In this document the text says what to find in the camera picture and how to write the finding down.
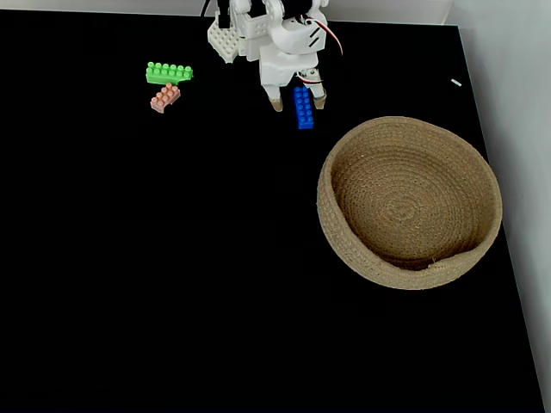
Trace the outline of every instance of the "small white object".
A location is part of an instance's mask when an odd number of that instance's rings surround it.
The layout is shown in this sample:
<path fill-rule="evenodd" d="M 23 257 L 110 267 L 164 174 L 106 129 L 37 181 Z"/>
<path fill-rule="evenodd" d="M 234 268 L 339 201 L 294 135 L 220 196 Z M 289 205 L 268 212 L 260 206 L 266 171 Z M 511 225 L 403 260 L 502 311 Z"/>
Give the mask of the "small white object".
<path fill-rule="evenodd" d="M 211 44 L 213 49 L 218 52 L 226 63 L 233 63 L 233 60 L 239 53 L 240 38 L 232 23 L 230 23 L 230 28 L 220 28 L 218 26 L 219 14 L 220 12 L 217 11 L 213 24 L 208 28 L 208 43 Z"/>

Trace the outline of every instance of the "red wire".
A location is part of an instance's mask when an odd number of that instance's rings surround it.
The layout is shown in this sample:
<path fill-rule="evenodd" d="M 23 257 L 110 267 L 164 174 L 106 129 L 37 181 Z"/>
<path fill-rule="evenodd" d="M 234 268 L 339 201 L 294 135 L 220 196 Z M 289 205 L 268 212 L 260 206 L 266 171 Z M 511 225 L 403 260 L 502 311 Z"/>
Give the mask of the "red wire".
<path fill-rule="evenodd" d="M 306 84 L 318 84 L 318 83 L 322 83 L 323 80 L 309 80 L 309 79 L 306 79 L 305 77 L 302 77 L 301 75 L 299 75 L 299 73 L 295 73 L 295 75 L 303 82 L 303 83 L 306 83 Z"/>
<path fill-rule="evenodd" d="M 322 23 L 322 22 L 320 22 L 316 19 L 313 19 L 312 17 L 307 17 L 306 21 L 316 22 L 318 24 L 318 26 L 320 26 L 321 28 L 323 28 L 325 30 L 326 33 L 330 34 L 331 37 L 337 41 L 338 47 L 341 49 L 341 56 L 344 55 L 343 45 L 341 45 L 341 42 L 339 41 L 337 36 L 324 23 Z"/>

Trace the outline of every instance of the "white wall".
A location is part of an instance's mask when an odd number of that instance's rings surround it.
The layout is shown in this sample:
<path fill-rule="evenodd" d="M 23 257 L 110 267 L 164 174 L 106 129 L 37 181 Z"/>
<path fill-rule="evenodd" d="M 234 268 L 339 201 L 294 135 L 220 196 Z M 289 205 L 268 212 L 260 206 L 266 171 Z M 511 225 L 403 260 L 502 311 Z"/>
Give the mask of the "white wall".
<path fill-rule="evenodd" d="M 455 0 L 546 411 L 551 410 L 551 0 Z"/>
<path fill-rule="evenodd" d="M 330 20 L 442 24 L 453 0 L 331 0 Z M 203 0 L 0 0 L 0 9 L 199 15 Z M 214 15 L 211 0 L 207 15 Z"/>

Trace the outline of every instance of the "black table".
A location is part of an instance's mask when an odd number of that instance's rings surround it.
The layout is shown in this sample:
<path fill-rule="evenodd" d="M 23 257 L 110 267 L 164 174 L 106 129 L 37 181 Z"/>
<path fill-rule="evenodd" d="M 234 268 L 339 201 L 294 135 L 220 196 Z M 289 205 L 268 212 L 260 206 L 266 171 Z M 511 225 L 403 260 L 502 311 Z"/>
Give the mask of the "black table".
<path fill-rule="evenodd" d="M 89 73 L 85 125 L 110 153 L 96 283 L 126 314 L 109 317 L 145 329 L 142 341 L 162 336 L 149 330 L 159 324 L 183 335 L 183 364 L 164 377 L 162 398 L 133 392 L 151 390 L 152 377 L 134 387 L 105 373 L 37 400 L 53 409 L 543 410 L 503 231 L 459 280 L 409 292 L 355 274 L 319 225 L 325 156 L 365 120 L 418 118 L 486 156 L 457 28 L 332 23 L 344 56 L 328 40 L 325 110 L 299 131 L 298 82 L 282 92 L 283 113 L 273 111 L 257 63 L 226 65 L 207 43 L 212 19 L 0 18 L 24 26 L 38 56 L 72 51 Z M 163 115 L 149 106 L 160 88 L 145 81 L 149 61 L 194 70 Z"/>

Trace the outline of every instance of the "basket rim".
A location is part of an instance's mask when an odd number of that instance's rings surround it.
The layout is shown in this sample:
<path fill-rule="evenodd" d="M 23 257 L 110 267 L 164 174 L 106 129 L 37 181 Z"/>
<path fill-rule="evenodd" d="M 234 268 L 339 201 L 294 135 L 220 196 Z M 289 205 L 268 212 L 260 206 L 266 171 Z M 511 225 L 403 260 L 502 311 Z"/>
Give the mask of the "basket rim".
<path fill-rule="evenodd" d="M 465 149 L 468 155 L 471 156 L 474 162 L 480 163 L 483 166 L 484 171 L 486 172 L 485 173 L 486 179 L 489 180 L 489 182 L 492 185 L 492 188 L 494 189 L 494 191 L 492 191 L 492 195 L 495 199 L 495 214 L 494 214 L 492 223 L 490 225 L 490 228 L 486 232 L 484 239 L 475 248 L 469 251 L 456 254 L 448 258 L 444 258 L 435 263 L 432 263 L 428 266 L 428 268 L 424 268 L 420 270 L 410 270 L 410 269 L 396 267 L 390 262 L 387 262 L 381 257 L 379 257 L 378 255 L 376 255 L 351 230 L 348 224 L 348 221 L 344 217 L 344 214 L 337 203 L 337 199 L 333 191 L 332 181 L 331 181 L 331 168 L 333 165 L 333 161 L 335 160 L 335 157 L 341 151 L 341 149 L 343 149 L 345 145 L 347 145 L 351 140 L 353 140 L 361 130 L 365 130 L 366 128 L 370 128 L 372 126 L 379 126 L 381 124 L 387 124 L 387 123 L 392 123 L 392 124 L 407 123 L 410 125 L 413 124 L 416 126 L 421 126 L 423 128 L 429 129 L 440 135 L 443 135 L 443 136 L 445 135 L 448 138 L 458 142 Z M 335 218 L 337 220 L 337 224 L 340 226 L 341 231 L 344 231 L 344 235 L 348 237 L 356 245 L 356 247 L 360 249 L 362 254 L 364 254 L 364 256 L 368 258 L 370 262 L 376 263 L 376 265 L 379 266 L 381 270 L 383 270 L 385 273 L 387 273 L 388 276 L 391 276 L 392 278 L 398 277 L 402 279 L 404 278 L 404 275 L 406 275 L 406 278 L 409 280 L 407 284 L 411 284 L 411 287 L 408 287 L 408 289 L 427 288 L 427 287 L 416 288 L 415 286 L 417 284 L 422 284 L 422 285 L 430 284 L 431 287 L 438 287 L 439 285 L 450 282 L 451 280 L 444 280 L 444 281 L 441 280 L 442 272 L 444 270 L 447 270 L 450 267 L 455 267 L 460 263 L 464 264 L 465 261 L 471 261 L 475 258 L 476 258 L 475 261 L 477 262 L 481 258 L 481 256 L 483 256 L 490 249 L 501 227 L 501 220 L 503 216 L 503 203 L 501 199 L 501 193 L 499 191 L 498 180 L 496 176 L 493 174 L 493 171 L 490 165 L 480 155 L 480 153 L 464 139 L 460 138 L 459 136 L 452 133 L 451 131 L 448 131 L 439 126 L 435 126 L 430 123 L 424 122 L 422 120 L 417 120 L 417 119 L 403 117 L 403 116 L 385 116 L 385 117 L 375 118 L 372 120 L 367 120 L 362 124 L 354 127 L 335 144 L 335 146 L 331 149 L 329 155 L 327 156 L 319 177 L 318 197 L 320 197 L 319 191 L 322 185 L 324 186 L 324 191 L 326 191 L 326 194 L 327 194 L 327 196 L 325 197 L 325 201 L 329 202 L 330 209 L 334 212 Z M 346 262 L 344 257 L 338 253 L 337 249 L 335 248 L 333 249 L 335 250 L 335 252 L 337 252 L 337 254 L 341 257 L 341 259 L 343 259 Z M 374 282 L 380 283 L 382 285 L 387 285 L 387 287 L 396 287 L 395 285 L 388 285 L 388 283 L 385 281 L 379 282 L 379 280 L 374 280 L 372 278 L 369 278 L 369 279 L 373 280 Z"/>

